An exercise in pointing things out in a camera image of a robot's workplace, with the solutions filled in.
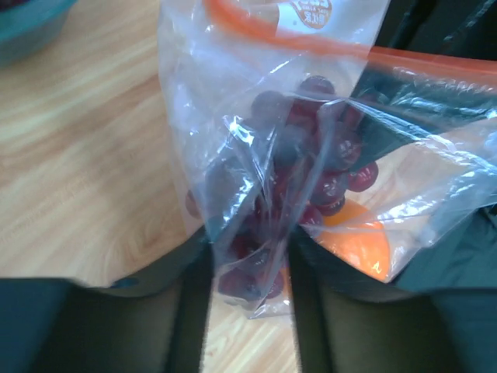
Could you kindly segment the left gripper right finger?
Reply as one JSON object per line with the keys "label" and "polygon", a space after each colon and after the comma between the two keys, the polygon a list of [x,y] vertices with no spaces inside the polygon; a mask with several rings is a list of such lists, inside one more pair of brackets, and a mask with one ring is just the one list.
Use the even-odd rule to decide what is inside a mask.
{"label": "left gripper right finger", "polygon": [[290,237],[303,372],[494,372],[496,209],[465,218],[393,284]]}

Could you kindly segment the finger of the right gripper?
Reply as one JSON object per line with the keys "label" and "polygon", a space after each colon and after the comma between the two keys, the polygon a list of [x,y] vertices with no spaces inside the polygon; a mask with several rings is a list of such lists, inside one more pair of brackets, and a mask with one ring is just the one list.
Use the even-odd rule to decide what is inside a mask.
{"label": "finger of the right gripper", "polygon": [[358,170],[404,145],[491,118],[496,61],[373,47],[349,106],[360,117]]}
{"label": "finger of the right gripper", "polygon": [[393,0],[374,43],[404,51],[496,59],[496,1]]}

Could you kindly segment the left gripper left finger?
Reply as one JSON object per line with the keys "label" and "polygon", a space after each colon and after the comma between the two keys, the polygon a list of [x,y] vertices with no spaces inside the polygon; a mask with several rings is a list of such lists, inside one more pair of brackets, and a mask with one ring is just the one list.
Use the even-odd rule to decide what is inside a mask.
{"label": "left gripper left finger", "polygon": [[198,372],[213,256],[203,229],[107,288],[1,281],[3,372]]}

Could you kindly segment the clear zip bag orange seal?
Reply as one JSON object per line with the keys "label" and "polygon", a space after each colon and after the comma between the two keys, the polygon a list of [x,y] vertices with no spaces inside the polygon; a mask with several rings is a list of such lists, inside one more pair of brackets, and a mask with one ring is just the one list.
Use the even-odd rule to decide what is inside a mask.
{"label": "clear zip bag orange seal", "polygon": [[460,280],[496,202],[494,1],[163,1],[159,77],[215,294],[290,309],[288,251],[370,300]]}

